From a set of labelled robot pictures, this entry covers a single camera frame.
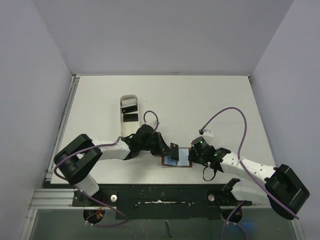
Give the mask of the black credit card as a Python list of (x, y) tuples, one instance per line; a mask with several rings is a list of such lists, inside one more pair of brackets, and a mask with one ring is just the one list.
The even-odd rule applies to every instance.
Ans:
[(179, 145), (176, 143), (170, 143), (170, 158), (174, 161), (179, 161)]

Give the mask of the brown leather card holder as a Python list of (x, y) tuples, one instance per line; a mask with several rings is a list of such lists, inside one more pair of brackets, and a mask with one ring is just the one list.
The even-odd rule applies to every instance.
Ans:
[(189, 161), (189, 148), (182, 147), (178, 149), (178, 160), (175, 160), (171, 155), (165, 155), (161, 158), (161, 165), (173, 168), (191, 168), (192, 162)]

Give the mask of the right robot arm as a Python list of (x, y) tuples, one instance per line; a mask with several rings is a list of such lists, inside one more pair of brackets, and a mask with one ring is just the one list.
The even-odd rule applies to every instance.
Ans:
[(287, 220), (298, 218), (298, 212), (310, 197), (310, 192), (291, 167), (270, 166), (238, 156), (226, 148), (214, 148), (199, 136), (191, 142), (188, 159), (238, 177), (226, 185), (223, 200), (230, 205), (248, 201), (270, 205)]

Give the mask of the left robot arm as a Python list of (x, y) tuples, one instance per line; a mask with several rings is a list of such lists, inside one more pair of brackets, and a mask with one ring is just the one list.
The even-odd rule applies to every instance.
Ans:
[(130, 160), (140, 152), (153, 156), (172, 153), (160, 132), (149, 124), (143, 124), (135, 133), (118, 137), (116, 141), (93, 141), (87, 134), (78, 135), (54, 157), (54, 174), (84, 194), (84, 200), (95, 206), (102, 193), (90, 172), (100, 160)]

